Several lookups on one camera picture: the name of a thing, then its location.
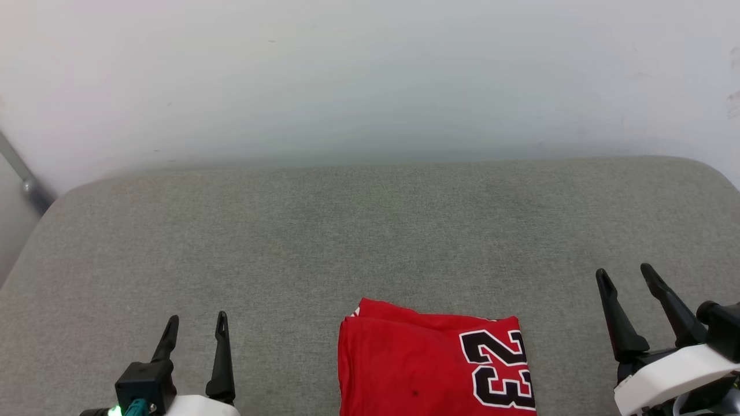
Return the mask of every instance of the teal cable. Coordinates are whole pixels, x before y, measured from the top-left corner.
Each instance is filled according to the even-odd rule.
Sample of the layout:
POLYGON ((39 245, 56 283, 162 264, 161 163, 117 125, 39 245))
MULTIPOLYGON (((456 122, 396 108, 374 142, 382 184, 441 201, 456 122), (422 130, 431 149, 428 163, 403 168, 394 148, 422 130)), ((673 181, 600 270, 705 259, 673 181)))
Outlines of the teal cable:
POLYGON ((149 416, 149 404, 144 399, 136 399, 131 402, 124 416, 149 416))

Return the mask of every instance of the white wall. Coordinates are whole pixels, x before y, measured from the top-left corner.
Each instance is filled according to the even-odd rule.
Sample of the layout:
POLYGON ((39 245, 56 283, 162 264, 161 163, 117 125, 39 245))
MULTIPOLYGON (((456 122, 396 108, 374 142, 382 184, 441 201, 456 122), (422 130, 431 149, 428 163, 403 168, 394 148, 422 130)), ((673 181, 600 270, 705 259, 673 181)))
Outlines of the white wall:
POLYGON ((0 286, 38 222, 21 192, 21 179, 0 155, 0 286))
POLYGON ((0 128, 144 169, 665 154, 740 185, 740 1, 5 0, 0 128))

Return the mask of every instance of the folded red shirt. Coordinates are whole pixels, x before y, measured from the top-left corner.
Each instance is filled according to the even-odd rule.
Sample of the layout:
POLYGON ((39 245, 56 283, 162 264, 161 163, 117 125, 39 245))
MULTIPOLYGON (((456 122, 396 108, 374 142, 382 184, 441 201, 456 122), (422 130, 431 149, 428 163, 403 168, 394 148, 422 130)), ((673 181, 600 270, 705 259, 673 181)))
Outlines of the folded red shirt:
POLYGON ((340 416, 535 416, 516 317, 420 314, 363 298, 339 331, 340 416))

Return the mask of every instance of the green led light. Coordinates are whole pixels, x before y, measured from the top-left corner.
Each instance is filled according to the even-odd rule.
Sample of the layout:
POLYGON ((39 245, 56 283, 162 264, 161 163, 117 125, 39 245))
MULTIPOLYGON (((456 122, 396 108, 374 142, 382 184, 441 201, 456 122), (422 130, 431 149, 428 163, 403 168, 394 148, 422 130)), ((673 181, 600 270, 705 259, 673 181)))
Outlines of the green led light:
POLYGON ((108 411, 108 416, 123 416, 121 414, 121 407, 120 406, 116 406, 116 407, 112 408, 111 410, 109 410, 108 411))

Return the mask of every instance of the gray cushion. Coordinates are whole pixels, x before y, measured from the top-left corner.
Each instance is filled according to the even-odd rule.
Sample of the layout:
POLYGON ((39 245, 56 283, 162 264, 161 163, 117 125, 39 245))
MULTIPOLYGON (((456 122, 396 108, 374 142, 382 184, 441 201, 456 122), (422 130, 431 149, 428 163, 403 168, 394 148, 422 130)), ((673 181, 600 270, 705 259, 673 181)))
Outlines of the gray cushion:
POLYGON ((738 252, 740 193, 675 158, 102 181, 54 204, 0 290, 0 412, 110 405, 171 314, 175 384, 203 394, 223 309, 242 415, 335 415, 337 330, 366 296, 517 315, 540 414, 616 414, 596 269, 651 345, 669 347, 640 263, 696 308, 740 301, 738 252))

